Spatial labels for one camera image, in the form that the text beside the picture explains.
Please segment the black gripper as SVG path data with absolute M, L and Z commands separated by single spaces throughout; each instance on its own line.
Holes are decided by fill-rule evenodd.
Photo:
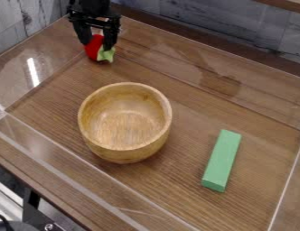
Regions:
M 91 27 L 103 29 L 103 48 L 109 51 L 117 42 L 120 18 L 111 10 L 109 0 L 68 0 L 67 14 L 80 43 L 89 43 Z

